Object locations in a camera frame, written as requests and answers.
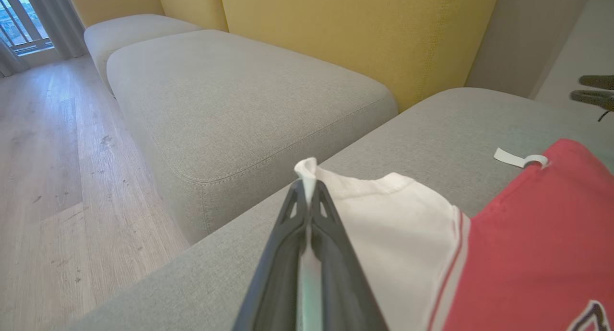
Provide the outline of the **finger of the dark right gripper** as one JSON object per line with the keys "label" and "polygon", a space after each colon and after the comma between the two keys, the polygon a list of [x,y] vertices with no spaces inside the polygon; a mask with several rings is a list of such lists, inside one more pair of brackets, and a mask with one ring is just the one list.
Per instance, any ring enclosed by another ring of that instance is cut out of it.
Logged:
{"label": "finger of the dark right gripper", "polygon": [[576,90],[570,93],[570,99],[599,106],[607,112],[614,111],[614,93],[612,91]]}
{"label": "finger of the dark right gripper", "polygon": [[583,75],[579,84],[601,90],[614,90],[614,75]]}

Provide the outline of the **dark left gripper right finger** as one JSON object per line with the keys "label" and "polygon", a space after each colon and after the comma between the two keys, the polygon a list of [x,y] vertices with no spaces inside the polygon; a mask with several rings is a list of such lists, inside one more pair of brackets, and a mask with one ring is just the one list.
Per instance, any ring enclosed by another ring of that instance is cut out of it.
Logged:
{"label": "dark left gripper right finger", "polygon": [[322,329],[387,331],[374,293],[324,182],[311,200],[311,239],[321,262]]}

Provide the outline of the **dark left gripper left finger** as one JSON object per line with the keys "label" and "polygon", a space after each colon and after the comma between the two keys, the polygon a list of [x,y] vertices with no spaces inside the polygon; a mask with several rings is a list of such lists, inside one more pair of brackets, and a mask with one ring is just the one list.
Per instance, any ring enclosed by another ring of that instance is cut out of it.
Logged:
{"label": "dark left gripper left finger", "polygon": [[301,180],[290,185],[233,325],[235,331],[294,331],[299,258],[308,215]]}

